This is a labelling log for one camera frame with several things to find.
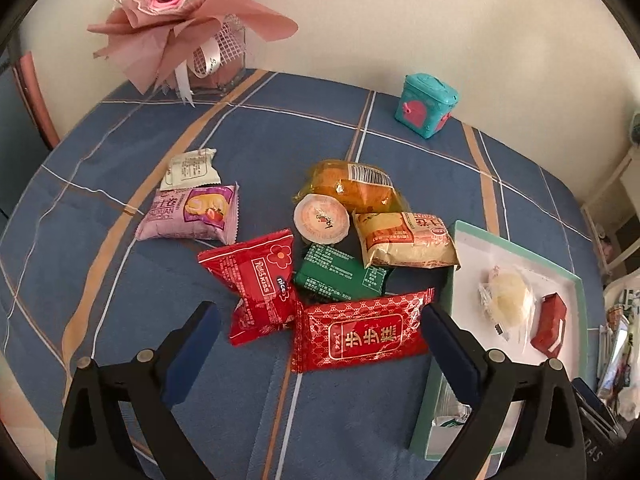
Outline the white shelf unit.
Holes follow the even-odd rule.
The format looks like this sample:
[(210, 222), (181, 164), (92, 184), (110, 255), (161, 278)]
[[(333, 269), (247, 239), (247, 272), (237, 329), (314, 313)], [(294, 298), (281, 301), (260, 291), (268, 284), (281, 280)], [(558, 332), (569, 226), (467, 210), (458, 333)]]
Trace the white shelf unit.
[(639, 251), (639, 237), (621, 248), (616, 232), (632, 218), (639, 218), (639, 145), (628, 152), (580, 207), (593, 238), (601, 276), (612, 276)]

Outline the light green barcode packet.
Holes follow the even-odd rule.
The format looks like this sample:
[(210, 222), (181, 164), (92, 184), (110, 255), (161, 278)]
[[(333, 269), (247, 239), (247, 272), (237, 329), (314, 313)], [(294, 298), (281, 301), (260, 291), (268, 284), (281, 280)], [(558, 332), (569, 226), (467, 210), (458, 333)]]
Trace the light green barcode packet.
[(448, 385), (439, 393), (434, 411), (433, 425), (435, 427), (463, 426), (472, 413), (468, 404), (458, 401)]

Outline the purple cake snack packet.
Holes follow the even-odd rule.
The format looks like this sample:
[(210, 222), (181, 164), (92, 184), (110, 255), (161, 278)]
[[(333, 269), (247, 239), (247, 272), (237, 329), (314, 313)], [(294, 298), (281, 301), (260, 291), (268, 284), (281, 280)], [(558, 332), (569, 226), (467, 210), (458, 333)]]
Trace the purple cake snack packet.
[(232, 245), (239, 231), (239, 200), (237, 183), (157, 191), (134, 238), (219, 240)]

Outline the large red snack packet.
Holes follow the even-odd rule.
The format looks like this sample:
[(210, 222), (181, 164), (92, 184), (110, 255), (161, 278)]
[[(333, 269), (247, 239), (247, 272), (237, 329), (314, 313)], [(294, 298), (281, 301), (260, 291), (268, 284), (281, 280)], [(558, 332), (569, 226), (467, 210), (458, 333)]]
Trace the large red snack packet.
[(421, 314), (436, 289), (297, 310), (292, 371), (308, 373), (427, 352)]

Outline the pink paper flower bouquet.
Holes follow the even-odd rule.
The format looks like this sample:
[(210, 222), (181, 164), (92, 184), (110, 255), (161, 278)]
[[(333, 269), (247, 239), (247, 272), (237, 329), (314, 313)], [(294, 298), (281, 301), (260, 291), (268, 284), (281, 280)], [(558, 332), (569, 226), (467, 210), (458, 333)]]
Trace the pink paper flower bouquet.
[(248, 30), (277, 41), (298, 29), (254, 0), (114, 1), (106, 21), (88, 28), (106, 39), (95, 55), (117, 66), (139, 92), (171, 88), (186, 103), (196, 87), (223, 92), (239, 77)]

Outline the white snack packet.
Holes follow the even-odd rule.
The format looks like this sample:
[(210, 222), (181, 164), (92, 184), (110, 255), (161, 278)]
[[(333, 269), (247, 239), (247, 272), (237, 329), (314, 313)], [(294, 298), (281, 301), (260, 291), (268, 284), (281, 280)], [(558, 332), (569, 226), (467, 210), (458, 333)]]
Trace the white snack packet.
[(221, 177), (213, 166), (216, 148), (200, 148), (174, 156), (167, 165), (161, 191), (183, 190), (198, 186), (221, 184)]

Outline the white mochi clear packet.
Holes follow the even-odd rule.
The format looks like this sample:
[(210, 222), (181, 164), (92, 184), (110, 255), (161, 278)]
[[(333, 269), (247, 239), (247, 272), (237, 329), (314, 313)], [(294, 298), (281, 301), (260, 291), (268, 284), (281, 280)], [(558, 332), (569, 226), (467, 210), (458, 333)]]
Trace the white mochi clear packet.
[(494, 266), (478, 286), (480, 305), (495, 332), (524, 344), (535, 311), (533, 289), (517, 268)]

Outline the dark green snack packet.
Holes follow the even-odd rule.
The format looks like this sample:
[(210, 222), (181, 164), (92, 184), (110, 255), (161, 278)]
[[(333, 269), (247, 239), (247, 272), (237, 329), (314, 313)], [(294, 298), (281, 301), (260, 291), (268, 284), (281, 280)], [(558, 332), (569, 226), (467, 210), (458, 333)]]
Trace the dark green snack packet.
[(390, 270), (365, 268), (356, 257), (328, 246), (311, 244), (294, 276), (297, 286), (341, 302), (378, 298)]

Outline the pink chair back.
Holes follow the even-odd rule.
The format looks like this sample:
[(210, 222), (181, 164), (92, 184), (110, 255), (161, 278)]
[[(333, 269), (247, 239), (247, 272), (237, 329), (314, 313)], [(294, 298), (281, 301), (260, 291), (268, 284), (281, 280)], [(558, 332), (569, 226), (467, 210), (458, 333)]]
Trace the pink chair back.
[(26, 106), (27, 113), (43, 143), (52, 151), (60, 144), (60, 137), (53, 125), (46, 101), (43, 99), (32, 52), (27, 51), (17, 60), (13, 65), (13, 73), (18, 93)]

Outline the red flower snack packet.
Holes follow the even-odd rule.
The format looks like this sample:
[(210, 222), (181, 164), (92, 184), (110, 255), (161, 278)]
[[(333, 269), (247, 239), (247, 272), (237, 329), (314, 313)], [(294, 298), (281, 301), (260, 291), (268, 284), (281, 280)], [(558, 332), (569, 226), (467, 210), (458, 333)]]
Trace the red flower snack packet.
[(285, 229), (247, 242), (209, 249), (198, 263), (240, 297), (231, 315), (234, 346), (285, 330), (299, 298), (292, 284), (294, 235)]

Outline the orange cake clear packet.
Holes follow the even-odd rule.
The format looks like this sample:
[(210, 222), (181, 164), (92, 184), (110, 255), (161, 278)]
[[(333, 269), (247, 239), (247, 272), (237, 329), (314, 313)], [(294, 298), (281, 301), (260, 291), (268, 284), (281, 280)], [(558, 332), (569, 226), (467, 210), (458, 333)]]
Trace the orange cake clear packet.
[(307, 182), (294, 196), (299, 202), (305, 196), (319, 194), (338, 200), (348, 212), (382, 214), (408, 211), (409, 205), (382, 169), (348, 162), (325, 159), (315, 164)]

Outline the teal toy box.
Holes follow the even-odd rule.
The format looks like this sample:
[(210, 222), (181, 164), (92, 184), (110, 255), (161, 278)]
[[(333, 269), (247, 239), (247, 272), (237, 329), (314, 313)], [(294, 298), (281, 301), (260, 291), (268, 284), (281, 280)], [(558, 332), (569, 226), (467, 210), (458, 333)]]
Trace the teal toy box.
[(424, 73), (405, 76), (395, 119), (423, 139), (442, 130), (459, 102), (457, 90)]

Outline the teal rimmed white tray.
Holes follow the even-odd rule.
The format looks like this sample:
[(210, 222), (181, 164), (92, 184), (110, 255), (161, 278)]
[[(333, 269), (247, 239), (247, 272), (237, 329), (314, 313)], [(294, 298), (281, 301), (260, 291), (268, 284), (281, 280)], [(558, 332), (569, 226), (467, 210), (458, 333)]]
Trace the teal rimmed white tray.
[[(558, 294), (566, 305), (558, 359), (570, 379), (594, 382), (588, 361), (587, 305), (582, 280), (562, 266), (472, 224), (456, 221), (451, 230), (460, 268), (442, 292), (442, 310), (457, 326), (474, 335), (484, 349), (499, 349), (511, 361), (537, 365), (547, 356), (531, 341), (544, 297)], [(410, 451), (439, 460), (449, 448), (470, 409), (457, 401), (435, 358)]]

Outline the blue plaid tablecloth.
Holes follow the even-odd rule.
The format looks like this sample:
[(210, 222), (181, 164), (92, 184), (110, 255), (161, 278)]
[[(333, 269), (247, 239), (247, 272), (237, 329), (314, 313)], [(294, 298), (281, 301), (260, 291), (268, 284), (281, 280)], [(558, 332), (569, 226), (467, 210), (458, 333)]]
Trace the blue plaid tablecloth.
[[(424, 140), (394, 117), (396, 99), (357, 87), (250, 73), (227, 103), (194, 105), (122, 86), (51, 153), (1, 240), (1, 347), (30, 406), (58, 429), (78, 359), (130, 360), (198, 304), (228, 318), (236, 297), (196, 260), (201, 245), (136, 242), (167, 152), (210, 146), (240, 187), (241, 240), (288, 228), (293, 198), (326, 158), (378, 166), (417, 212), (486, 226), (577, 274), (589, 328), (603, 320), (597, 259), (576, 198), (484, 132), (450, 119)], [(235, 347), (220, 335), (175, 418), (219, 479), (422, 479), (410, 451), (428, 356), (297, 375), (291, 336)]]

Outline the small dark red packet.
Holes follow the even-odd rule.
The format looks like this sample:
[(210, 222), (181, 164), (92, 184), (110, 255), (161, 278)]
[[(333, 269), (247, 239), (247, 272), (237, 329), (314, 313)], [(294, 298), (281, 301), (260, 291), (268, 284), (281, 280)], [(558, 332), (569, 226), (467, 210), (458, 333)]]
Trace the small dark red packet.
[(563, 347), (567, 306), (557, 292), (544, 296), (536, 333), (530, 344), (548, 359), (556, 359)]

